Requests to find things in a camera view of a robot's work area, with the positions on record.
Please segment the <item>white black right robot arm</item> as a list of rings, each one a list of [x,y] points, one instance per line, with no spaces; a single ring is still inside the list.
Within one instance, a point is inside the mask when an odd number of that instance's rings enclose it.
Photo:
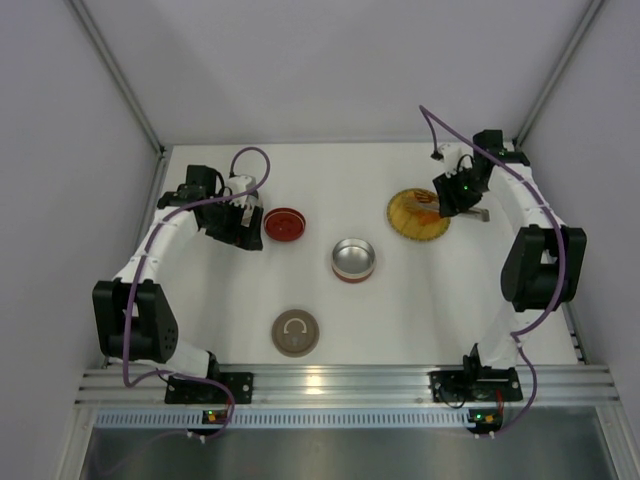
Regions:
[[[471,214],[487,193],[503,209],[514,240],[500,272],[505,300],[458,370],[431,375],[433,398],[453,408],[471,402],[520,401],[515,370],[522,342],[577,291],[587,236],[566,225],[542,196],[531,163],[508,149],[499,130],[474,135],[473,148],[442,144],[431,156],[444,171],[433,181],[445,218]]]

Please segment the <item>orange fried food piece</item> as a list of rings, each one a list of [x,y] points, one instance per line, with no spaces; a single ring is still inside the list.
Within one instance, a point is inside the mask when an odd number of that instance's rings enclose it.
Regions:
[[[421,225],[429,225],[439,222],[441,217],[436,212],[426,211],[418,213],[418,220]]]

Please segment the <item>steel serving tongs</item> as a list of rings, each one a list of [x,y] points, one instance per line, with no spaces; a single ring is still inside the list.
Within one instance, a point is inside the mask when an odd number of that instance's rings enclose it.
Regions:
[[[403,200],[403,204],[407,210],[415,211],[418,213],[432,211],[432,212],[438,213],[441,218],[453,218],[455,216],[462,216],[465,218],[479,220],[485,223],[491,220],[490,212],[485,208],[479,208],[474,206],[459,208],[454,204],[452,204],[451,202],[441,200],[439,197],[438,197],[439,202],[437,204],[424,203],[424,202],[421,202],[416,197],[416,194],[418,192],[430,192],[430,191],[423,190],[423,189],[410,190],[406,194],[405,199]]]

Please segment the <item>beige round lid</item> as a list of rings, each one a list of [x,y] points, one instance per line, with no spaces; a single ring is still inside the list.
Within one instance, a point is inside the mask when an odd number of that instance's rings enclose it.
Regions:
[[[289,358],[310,354],[320,339],[319,324],[315,317],[302,309],[281,313],[271,327],[271,340],[276,350]]]

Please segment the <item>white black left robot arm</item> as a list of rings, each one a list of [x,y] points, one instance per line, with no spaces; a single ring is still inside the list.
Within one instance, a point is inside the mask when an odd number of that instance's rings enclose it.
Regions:
[[[157,378],[166,384],[167,404],[251,402],[252,373],[223,372],[214,353],[181,337],[161,279],[174,271],[199,233],[246,251],[261,250],[260,185],[249,175],[224,177],[212,167],[188,166],[185,181],[159,198],[148,233],[126,266],[94,286],[100,349],[121,361],[127,387]]]

